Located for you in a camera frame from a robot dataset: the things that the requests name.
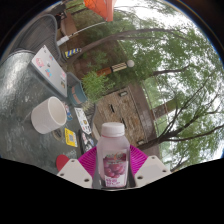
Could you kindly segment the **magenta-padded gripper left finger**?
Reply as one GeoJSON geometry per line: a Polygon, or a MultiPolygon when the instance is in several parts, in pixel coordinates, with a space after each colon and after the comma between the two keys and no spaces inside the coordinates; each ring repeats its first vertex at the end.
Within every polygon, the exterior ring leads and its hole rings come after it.
{"type": "Polygon", "coordinates": [[[61,154],[56,158],[58,176],[84,188],[100,189],[97,150],[92,148],[78,159],[61,154]]]}

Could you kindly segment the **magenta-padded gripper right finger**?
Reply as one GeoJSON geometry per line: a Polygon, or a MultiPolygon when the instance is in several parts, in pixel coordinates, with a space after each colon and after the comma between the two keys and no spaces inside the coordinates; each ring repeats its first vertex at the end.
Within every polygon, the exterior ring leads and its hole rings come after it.
{"type": "Polygon", "coordinates": [[[130,146],[130,168],[136,188],[171,174],[156,155],[147,156],[134,146],[130,146]]]}

